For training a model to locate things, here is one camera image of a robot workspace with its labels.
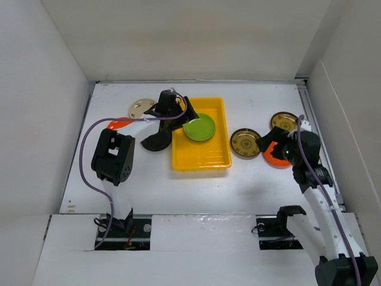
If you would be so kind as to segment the green plate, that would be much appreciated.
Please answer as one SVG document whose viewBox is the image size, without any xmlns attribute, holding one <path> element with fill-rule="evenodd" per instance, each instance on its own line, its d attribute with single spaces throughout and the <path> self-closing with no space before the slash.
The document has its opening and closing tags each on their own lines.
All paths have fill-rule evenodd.
<svg viewBox="0 0 381 286">
<path fill-rule="evenodd" d="M 214 136 L 216 124 L 209 115 L 199 113 L 197 119 L 193 119 L 183 125 L 183 130 L 189 139 L 203 142 Z"/>
</svg>

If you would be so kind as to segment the yellow plastic bin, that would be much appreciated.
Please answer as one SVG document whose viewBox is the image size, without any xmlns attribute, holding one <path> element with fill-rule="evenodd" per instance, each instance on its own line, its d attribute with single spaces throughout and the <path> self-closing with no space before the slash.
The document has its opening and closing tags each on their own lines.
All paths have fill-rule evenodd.
<svg viewBox="0 0 381 286">
<path fill-rule="evenodd" d="M 196 113 L 210 116 L 214 135 L 206 141 L 194 141 L 183 128 L 172 132 L 171 160 L 176 171 L 222 170 L 232 165 L 224 101 L 221 97 L 191 98 Z"/>
</svg>

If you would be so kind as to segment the brown gold patterned plate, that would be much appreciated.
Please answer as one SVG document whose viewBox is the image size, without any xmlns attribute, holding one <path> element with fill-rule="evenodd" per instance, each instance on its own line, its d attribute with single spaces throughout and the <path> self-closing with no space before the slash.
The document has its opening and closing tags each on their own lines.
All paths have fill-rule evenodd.
<svg viewBox="0 0 381 286">
<path fill-rule="evenodd" d="M 257 140 L 261 135 L 248 128 L 234 131 L 230 137 L 230 146 L 236 155 L 242 158 L 254 158 L 261 152 Z"/>
</svg>

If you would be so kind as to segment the orange plate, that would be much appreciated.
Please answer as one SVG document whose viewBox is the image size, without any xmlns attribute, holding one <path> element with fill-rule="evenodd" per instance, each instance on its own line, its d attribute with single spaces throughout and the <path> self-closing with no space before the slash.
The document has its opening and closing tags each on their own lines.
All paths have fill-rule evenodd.
<svg viewBox="0 0 381 286">
<path fill-rule="evenodd" d="M 277 145 L 276 142 L 272 142 L 267 150 L 263 153 L 263 157 L 265 158 L 265 160 L 267 161 L 267 163 L 269 165 L 271 165 L 272 167 L 275 167 L 275 168 L 278 168 L 278 169 L 285 169 L 285 168 L 289 168 L 291 167 L 291 164 L 290 162 L 286 161 L 286 160 L 281 160 L 281 159 L 278 159 L 278 158 L 275 158 L 271 152 L 274 150 L 274 147 Z"/>
<path fill-rule="evenodd" d="M 131 123 L 133 123 L 133 119 L 130 119 L 128 117 L 120 117 L 117 120 L 111 121 L 108 124 L 107 128 L 111 130 L 118 130 L 128 126 Z"/>
</svg>

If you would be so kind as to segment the beige patterned plate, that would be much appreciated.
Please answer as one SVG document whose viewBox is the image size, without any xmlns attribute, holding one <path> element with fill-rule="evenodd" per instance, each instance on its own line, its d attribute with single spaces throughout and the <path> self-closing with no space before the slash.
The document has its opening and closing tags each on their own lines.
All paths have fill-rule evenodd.
<svg viewBox="0 0 381 286">
<path fill-rule="evenodd" d="M 155 104 L 156 101 L 149 98 L 139 99 L 129 107 L 129 117 L 133 119 L 140 118 L 143 116 L 144 112 L 149 110 Z"/>
</svg>

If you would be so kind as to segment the right orange plate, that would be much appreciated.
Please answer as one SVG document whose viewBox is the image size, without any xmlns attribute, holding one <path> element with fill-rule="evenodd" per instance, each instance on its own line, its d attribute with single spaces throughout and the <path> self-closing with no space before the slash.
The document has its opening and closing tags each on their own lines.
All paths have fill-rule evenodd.
<svg viewBox="0 0 381 286">
<path fill-rule="evenodd" d="M 267 161 L 267 163 L 269 165 L 271 165 L 272 167 L 275 167 L 275 168 L 278 168 L 278 169 L 285 169 L 285 168 L 289 168 L 291 167 L 291 164 L 290 162 L 286 161 L 286 160 L 281 160 L 281 159 L 278 159 L 278 158 L 275 158 L 271 152 L 274 150 L 274 147 L 277 145 L 276 142 L 272 142 L 267 150 L 263 153 L 263 157 L 265 158 L 265 160 Z"/>
</svg>

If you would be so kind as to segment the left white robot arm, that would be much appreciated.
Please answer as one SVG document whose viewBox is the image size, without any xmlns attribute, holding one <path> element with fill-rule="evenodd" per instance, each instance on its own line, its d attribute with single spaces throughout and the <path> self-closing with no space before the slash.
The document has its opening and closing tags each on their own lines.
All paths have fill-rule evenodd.
<svg viewBox="0 0 381 286">
<path fill-rule="evenodd" d="M 181 96 L 173 89 L 163 90 L 158 102 L 148 108 L 144 114 L 149 116 L 149 123 L 159 122 L 158 131 L 140 142 L 144 149 L 152 152 L 162 151 L 169 147 L 174 130 L 199 118 L 189 98 Z M 125 182 L 132 172 L 135 142 L 136 139 L 131 135 L 123 135 L 111 128 L 103 129 L 90 164 L 96 177 L 114 186 Z M 126 217 L 115 217 L 112 196 L 97 187 L 91 188 L 106 196 L 110 202 L 111 213 L 108 213 L 103 220 L 94 220 L 99 226 L 105 228 L 104 235 L 107 236 L 108 231 L 116 232 L 122 237 L 129 235 L 133 229 L 133 211 L 129 211 Z"/>
</svg>

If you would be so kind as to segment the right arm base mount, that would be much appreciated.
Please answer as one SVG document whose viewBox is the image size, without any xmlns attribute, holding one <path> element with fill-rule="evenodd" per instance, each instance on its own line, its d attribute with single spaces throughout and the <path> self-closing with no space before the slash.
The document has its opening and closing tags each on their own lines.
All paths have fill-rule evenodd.
<svg viewBox="0 0 381 286">
<path fill-rule="evenodd" d="M 257 216 L 251 231 L 258 237 L 260 250 L 301 250 L 302 245 L 275 216 Z"/>
</svg>

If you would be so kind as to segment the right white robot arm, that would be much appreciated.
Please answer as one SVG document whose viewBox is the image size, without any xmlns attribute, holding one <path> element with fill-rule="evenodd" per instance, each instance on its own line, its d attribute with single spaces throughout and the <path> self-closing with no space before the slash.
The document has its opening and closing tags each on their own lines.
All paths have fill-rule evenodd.
<svg viewBox="0 0 381 286">
<path fill-rule="evenodd" d="M 274 127 L 256 140 L 259 150 L 292 165 L 293 178 L 318 223 L 314 227 L 300 206 L 281 207 L 275 227 L 292 234 L 315 266 L 318 285 L 370 285 L 378 271 L 373 256 L 354 239 L 336 200 L 333 180 L 320 163 L 321 141 L 309 127 L 292 132 Z"/>
</svg>

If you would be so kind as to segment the left orange plate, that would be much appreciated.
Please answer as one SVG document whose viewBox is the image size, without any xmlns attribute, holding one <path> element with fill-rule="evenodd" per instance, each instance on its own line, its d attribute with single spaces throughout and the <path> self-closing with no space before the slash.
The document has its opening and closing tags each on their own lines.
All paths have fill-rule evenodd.
<svg viewBox="0 0 381 286">
<path fill-rule="evenodd" d="M 130 119 L 128 117 L 120 117 L 117 120 L 111 121 L 108 124 L 107 128 L 111 130 L 118 130 L 128 126 L 131 123 L 133 123 L 133 119 Z"/>
</svg>

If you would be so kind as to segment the black plate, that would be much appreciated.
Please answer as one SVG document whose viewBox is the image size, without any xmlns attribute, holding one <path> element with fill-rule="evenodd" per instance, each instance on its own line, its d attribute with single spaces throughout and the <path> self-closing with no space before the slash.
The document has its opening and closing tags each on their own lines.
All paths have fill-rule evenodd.
<svg viewBox="0 0 381 286">
<path fill-rule="evenodd" d="M 144 149 L 152 152 L 158 152 L 166 149 L 172 142 L 172 132 L 164 129 L 153 135 L 148 136 L 140 144 Z"/>
</svg>

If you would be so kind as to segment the far brown gold plate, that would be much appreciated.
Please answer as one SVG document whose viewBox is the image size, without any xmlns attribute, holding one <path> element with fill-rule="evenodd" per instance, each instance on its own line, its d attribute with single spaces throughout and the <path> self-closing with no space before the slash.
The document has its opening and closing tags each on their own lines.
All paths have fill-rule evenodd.
<svg viewBox="0 0 381 286">
<path fill-rule="evenodd" d="M 290 112 L 278 112 L 271 117 L 270 126 L 271 128 L 279 127 L 288 132 L 292 132 L 297 127 L 297 117 Z"/>
</svg>

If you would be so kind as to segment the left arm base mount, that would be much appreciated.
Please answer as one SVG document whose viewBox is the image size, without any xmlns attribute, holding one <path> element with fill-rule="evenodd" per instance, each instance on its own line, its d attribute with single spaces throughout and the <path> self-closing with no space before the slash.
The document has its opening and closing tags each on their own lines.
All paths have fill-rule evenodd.
<svg viewBox="0 0 381 286">
<path fill-rule="evenodd" d="M 151 246 L 152 217 L 138 217 L 128 233 L 112 226 L 98 251 L 148 251 Z"/>
</svg>

